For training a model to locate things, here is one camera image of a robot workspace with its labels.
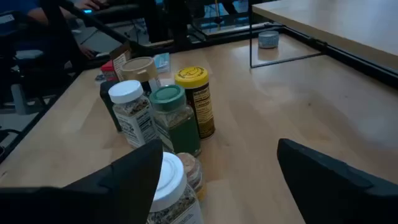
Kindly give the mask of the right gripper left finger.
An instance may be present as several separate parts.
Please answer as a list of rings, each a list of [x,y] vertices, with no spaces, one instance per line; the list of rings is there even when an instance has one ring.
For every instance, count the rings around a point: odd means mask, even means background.
[[[1,223],[145,223],[162,154],[152,140],[65,187],[2,188]]]

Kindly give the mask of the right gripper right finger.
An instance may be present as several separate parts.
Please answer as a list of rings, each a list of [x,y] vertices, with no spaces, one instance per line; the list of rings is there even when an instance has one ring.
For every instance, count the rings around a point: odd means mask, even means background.
[[[397,223],[397,185],[281,138],[277,159],[305,223]]]

